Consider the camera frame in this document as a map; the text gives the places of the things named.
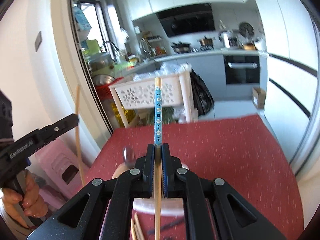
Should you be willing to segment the person's left hand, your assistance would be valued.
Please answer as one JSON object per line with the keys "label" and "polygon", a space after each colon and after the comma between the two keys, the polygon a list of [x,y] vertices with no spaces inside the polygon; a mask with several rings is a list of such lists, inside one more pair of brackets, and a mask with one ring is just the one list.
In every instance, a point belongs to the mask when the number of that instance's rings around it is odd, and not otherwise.
{"label": "person's left hand", "polygon": [[25,184],[24,197],[12,189],[2,188],[1,200],[6,213],[21,226],[29,229],[30,227],[16,210],[15,205],[22,202],[24,215],[33,218],[44,217],[48,212],[48,206],[40,196],[40,188],[28,170],[25,171]]}

